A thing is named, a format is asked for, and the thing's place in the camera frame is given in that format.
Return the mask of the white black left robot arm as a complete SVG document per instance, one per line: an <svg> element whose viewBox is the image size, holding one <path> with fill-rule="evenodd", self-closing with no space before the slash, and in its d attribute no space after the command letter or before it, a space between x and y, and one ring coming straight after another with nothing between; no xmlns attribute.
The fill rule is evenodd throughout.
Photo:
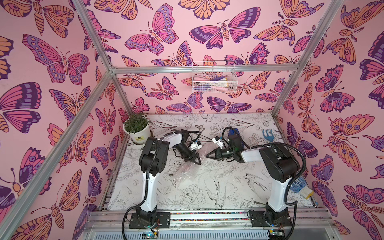
<svg viewBox="0 0 384 240"><path fill-rule="evenodd" d="M157 220L158 177L167 165L169 150L185 162L201 165L198 150L202 148L201 133L197 131L174 130L158 138L149 137L145 143L139 165L143 172L143 199L136 207L138 219L147 225Z"/></svg>

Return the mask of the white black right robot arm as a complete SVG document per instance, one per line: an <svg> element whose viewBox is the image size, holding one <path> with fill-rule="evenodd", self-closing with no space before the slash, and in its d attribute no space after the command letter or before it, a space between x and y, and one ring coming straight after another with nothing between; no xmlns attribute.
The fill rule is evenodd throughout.
<svg viewBox="0 0 384 240"><path fill-rule="evenodd" d="M224 161L234 160L238 163L263 162L267 172L272 177L272 189L266 203L266 209L274 213L286 210L289 203L289 187L299 177L300 164L290 150L297 150L285 143L275 142L254 147L247 147L239 134L229 136L228 146L224 141L215 137L212 141L218 146L206 154L206 158Z"/></svg>

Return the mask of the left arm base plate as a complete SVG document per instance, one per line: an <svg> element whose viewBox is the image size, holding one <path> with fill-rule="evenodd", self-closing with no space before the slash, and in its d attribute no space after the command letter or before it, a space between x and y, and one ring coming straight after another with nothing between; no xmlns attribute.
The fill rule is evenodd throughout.
<svg viewBox="0 0 384 240"><path fill-rule="evenodd" d="M160 229L168 229L171 223L170 212L140 214L133 213L129 223L129 229L151 229L159 226Z"/></svg>

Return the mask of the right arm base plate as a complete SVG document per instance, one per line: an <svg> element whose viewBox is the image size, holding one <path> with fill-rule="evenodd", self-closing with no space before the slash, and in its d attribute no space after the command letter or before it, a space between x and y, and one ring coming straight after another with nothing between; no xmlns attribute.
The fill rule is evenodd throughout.
<svg viewBox="0 0 384 240"><path fill-rule="evenodd" d="M278 229L280 227L292 227L292 218L287 211L255 211L249 210L247 217L250 219L252 227L263 227Z"/></svg>

